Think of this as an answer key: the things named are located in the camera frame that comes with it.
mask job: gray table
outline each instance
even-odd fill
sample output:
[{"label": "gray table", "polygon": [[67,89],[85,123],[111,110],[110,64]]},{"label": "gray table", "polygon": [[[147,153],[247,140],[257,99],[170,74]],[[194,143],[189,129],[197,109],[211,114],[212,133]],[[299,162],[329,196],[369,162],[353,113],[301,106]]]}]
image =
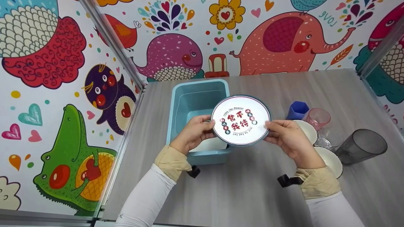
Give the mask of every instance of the gray table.
[{"label": "gray table", "polygon": [[[313,71],[225,78],[230,94],[262,100],[273,119],[284,119],[289,105],[305,101],[332,116],[344,138],[355,129],[381,134],[388,151],[344,167],[342,191],[368,227],[402,226],[404,142],[389,116],[353,70]],[[150,83],[106,203],[103,219],[115,220],[127,196],[165,145],[172,88],[180,81]],[[260,142],[235,147],[223,165],[200,166],[196,178],[183,174],[170,192],[156,223],[196,226],[311,226],[298,186],[282,189],[276,178],[292,175],[295,164],[276,146]]]}]

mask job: cartoon crocodile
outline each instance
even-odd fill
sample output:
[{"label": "cartoon crocodile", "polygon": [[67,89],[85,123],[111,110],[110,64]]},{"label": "cartoon crocodile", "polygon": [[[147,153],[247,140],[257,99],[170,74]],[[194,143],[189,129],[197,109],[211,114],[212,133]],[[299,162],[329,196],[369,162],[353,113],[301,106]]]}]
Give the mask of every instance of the cartoon crocodile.
[{"label": "cartoon crocodile", "polygon": [[34,184],[44,197],[78,210],[75,215],[92,216],[116,151],[87,144],[84,118],[74,105],[63,112],[53,148],[42,154],[44,165]]}]

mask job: yellow flower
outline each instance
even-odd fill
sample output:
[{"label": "yellow flower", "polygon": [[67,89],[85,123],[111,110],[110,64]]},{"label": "yellow flower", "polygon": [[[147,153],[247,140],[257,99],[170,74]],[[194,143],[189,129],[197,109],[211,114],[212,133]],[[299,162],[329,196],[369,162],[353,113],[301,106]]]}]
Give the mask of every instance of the yellow flower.
[{"label": "yellow flower", "polygon": [[246,8],[241,5],[241,0],[219,0],[219,4],[212,4],[209,12],[212,14],[210,23],[217,25],[217,29],[223,30],[234,29],[236,23],[243,21],[242,15],[245,14]]}]

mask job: purple whale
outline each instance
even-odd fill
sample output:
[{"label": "purple whale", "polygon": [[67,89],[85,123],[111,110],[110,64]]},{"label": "purple whale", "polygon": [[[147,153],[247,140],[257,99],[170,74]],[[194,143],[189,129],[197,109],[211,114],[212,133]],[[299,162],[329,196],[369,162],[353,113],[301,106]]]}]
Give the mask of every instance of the purple whale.
[{"label": "purple whale", "polygon": [[201,70],[202,62],[202,52],[192,39],[163,34],[150,42],[146,66],[135,65],[140,74],[163,81],[191,79]]}]

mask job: cartoon eye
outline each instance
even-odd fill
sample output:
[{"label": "cartoon eye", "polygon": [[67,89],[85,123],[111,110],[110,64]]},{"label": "cartoon eye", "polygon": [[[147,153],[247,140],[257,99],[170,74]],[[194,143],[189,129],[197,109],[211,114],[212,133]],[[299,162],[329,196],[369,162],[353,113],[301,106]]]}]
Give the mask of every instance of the cartoon eye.
[{"label": "cartoon eye", "polygon": [[389,27],[389,26],[391,26],[392,24],[394,24],[394,20],[389,20],[387,23],[386,23],[386,27]]}]

